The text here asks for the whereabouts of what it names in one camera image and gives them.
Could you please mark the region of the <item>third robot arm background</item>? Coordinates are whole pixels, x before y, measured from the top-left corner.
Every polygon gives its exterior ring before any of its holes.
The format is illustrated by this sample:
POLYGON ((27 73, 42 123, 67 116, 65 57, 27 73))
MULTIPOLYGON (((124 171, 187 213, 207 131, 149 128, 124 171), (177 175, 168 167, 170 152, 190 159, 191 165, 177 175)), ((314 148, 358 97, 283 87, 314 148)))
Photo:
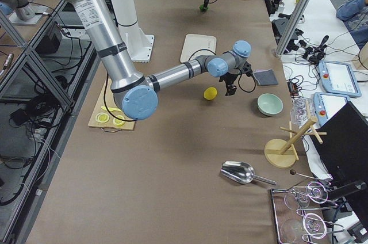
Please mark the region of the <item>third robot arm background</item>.
POLYGON ((28 0, 1 0, 1 12, 14 25, 36 25, 41 18, 28 0))

